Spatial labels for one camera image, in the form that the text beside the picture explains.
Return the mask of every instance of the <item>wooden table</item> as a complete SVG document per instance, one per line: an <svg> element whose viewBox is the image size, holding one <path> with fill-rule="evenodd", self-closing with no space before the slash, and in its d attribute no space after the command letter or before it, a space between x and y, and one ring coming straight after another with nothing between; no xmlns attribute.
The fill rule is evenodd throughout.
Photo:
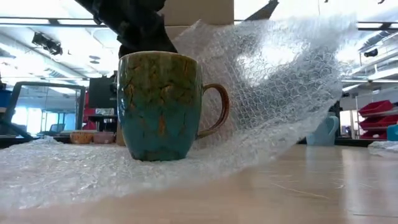
<svg viewBox="0 0 398 224"><path fill-rule="evenodd" d="M51 224L397 224L398 161L371 156L366 148L294 146L267 166L195 188L21 210L2 218Z"/></svg>

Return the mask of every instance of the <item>teal mug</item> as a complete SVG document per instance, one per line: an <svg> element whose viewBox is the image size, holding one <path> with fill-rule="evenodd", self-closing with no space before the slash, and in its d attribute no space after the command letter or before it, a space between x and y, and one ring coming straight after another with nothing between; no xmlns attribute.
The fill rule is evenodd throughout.
<svg viewBox="0 0 398 224"><path fill-rule="evenodd" d="M137 52L120 59L119 120L134 159L183 159L194 140L225 123L228 93L220 84L203 86L201 71L194 59L170 52ZM210 88L220 93L221 115L211 128L198 131L202 96Z"/></svg>

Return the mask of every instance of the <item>brown mug handle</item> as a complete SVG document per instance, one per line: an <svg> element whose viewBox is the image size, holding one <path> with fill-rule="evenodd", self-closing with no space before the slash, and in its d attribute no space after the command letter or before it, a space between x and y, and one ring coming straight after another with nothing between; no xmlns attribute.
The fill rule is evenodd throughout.
<svg viewBox="0 0 398 224"><path fill-rule="evenodd" d="M218 121L211 128L198 132L197 139L201 139L216 133L228 118L229 107L230 107L228 92L222 85L212 83L212 84L207 84L203 87L203 93L210 88L214 88L218 91L218 93L220 93L221 104L222 104L221 114L220 117L218 118Z"/></svg>

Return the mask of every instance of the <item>bubble wrap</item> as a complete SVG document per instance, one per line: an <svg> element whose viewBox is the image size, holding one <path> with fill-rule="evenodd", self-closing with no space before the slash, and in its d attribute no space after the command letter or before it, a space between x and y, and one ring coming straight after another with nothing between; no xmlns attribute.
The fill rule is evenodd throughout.
<svg viewBox="0 0 398 224"><path fill-rule="evenodd" d="M0 210L79 203L220 178L267 162L314 131L341 96L352 46L347 17L257 21L212 27L197 22L174 41L203 65L204 83L224 85L230 117L197 141L186 159L134 161L124 147L76 146L42 139L0 151ZM203 98L201 128L220 113L220 98Z"/></svg>

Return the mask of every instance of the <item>ceiling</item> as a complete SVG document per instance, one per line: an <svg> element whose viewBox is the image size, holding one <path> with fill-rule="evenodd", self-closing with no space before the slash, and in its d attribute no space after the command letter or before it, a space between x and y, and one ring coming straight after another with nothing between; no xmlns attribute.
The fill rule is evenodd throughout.
<svg viewBox="0 0 398 224"><path fill-rule="evenodd" d="M74 0L1 0L0 17L47 17L92 19L92 15ZM350 13L356 11L361 21L395 21L398 1L386 0L279 0L271 19L285 19L291 16L317 16L319 14ZM268 3L268 0L234 0L235 19L245 19ZM32 44L35 32L60 42L63 54L52 56L47 51ZM368 39L377 32L363 32ZM398 36L379 42L381 52L377 57L364 58L357 55L350 57L360 70L350 79L367 79L374 73L373 63L377 62L379 70L395 67L398 57L384 57L398 52ZM0 72L2 81L12 86L18 81L46 81L53 83L76 84L88 86L87 78L111 75L118 66L118 48L120 43L116 34L108 28L64 28L39 26L2 26L0 25ZM65 98L74 95L72 90L46 89L47 96ZM40 95L42 91L30 89L25 97Z"/></svg>

